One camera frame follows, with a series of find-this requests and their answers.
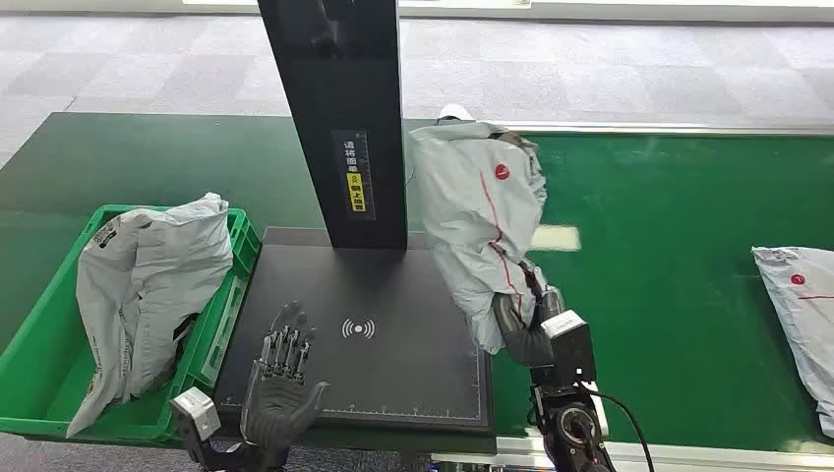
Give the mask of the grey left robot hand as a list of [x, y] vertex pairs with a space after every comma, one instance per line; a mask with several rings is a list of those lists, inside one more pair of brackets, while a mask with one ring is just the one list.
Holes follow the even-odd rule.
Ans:
[[264, 453], [287, 450], [323, 410], [329, 383], [306, 381], [314, 337], [301, 304], [291, 301], [271, 319], [253, 360], [240, 429]]

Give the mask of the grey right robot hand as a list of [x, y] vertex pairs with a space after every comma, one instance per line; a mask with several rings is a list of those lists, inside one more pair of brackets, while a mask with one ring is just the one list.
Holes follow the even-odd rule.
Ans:
[[544, 323], [563, 313], [566, 305], [561, 291], [551, 285], [541, 268], [527, 259], [519, 263], [525, 281], [535, 297], [533, 318], [525, 323], [521, 310], [508, 294], [495, 293], [492, 311], [509, 357], [520, 365], [539, 367], [554, 365], [556, 354], [552, 336], [544, 330]]

